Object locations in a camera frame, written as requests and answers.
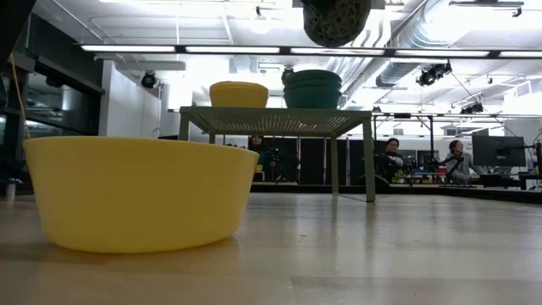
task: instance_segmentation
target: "stacked bowls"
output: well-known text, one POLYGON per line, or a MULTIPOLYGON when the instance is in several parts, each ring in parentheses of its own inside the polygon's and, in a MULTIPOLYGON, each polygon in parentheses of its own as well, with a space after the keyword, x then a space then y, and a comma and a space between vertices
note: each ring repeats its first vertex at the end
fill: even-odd
POLYGON ((326 70, 304 70, 284 80, 288 108, 337 109, 342 79, 326 70))

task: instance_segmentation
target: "wall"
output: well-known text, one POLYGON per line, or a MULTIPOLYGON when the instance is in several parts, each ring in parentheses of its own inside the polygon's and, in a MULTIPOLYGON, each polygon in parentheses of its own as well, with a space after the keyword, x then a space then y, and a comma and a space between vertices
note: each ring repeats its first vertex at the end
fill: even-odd
POLYGON ((162 102, 121 74, 113 61, 103 64, 100 136, 158 137, 162 102))

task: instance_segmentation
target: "metal table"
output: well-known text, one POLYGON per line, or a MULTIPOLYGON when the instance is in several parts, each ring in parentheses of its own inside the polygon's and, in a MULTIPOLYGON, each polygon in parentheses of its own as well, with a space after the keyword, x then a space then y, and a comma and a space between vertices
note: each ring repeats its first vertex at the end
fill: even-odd
MULTIPOLYGON (((363 150, 373 156, 372 113, 284 108, 216 108, 181 107, 179 140, 189 140, 190 122, 209 134, 214 144, 216 135, 238 136, 310 136, 331 140, 331 189, 339 193, 337 137, 363 124, 363 150)), ((373 158, 365 158, 367 201, 374 202, 373 158)))

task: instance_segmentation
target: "man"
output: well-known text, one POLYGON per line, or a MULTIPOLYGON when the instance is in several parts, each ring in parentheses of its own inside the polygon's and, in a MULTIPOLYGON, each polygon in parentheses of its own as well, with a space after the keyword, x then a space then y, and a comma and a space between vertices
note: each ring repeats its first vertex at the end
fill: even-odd
POLYGON ((468 180, 471 178, 470 169, 473 169, 478 175, 487 174, 483 168, 474 165, 473 156, 463 152, 463 143, 461 141, 452 141, 448 148, 450 148, 450 152, 446 159, 452 158, 452 160, 446 164, 446 168, 452 183, 468 184, 468 180))
POLYGON ((383 154, 378 156, 376 162, 377 175, 392 183, 395 174, 403 168, 405 162, 397 150, 399 149, 399 140, 390 138, 386 142, 386 149, 383 154))

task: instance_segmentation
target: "black partition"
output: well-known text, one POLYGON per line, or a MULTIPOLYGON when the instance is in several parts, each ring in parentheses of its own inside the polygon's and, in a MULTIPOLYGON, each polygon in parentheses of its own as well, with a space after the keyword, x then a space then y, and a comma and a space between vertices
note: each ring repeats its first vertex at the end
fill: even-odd
POLYGON ((282 176, 282 180, 288 182, 297 181, 297 139, 275 137, 272 139, 272 147, 280 152, 280 162, 275 168, 274 176, 282 176))
MULTIPOLYGON (((339 165, 339 185, 346 185, 346 140, 337 140, 339 165)), ((331 140, 326 140, 325 185, 331 186, 331 140)))
MULTIPOLYGON (((350 185, 359 186, 359 178, 365 175, 365 156, 362 140, 349 140, 350 149, 350 185)), ((374 155, 379 155, 385 151, 386 141, 374 141, 374 155)))
POLYGON ((350 185, 359 186, 359 178, 365 172, 364 162, 364 152, 363 152, 363 141, 361 140, 349 140, 349 150, 348 154, 350 155, 350 185))
POLYGON ((324 139, 301 139, 300 184, 324 184, 324 139))

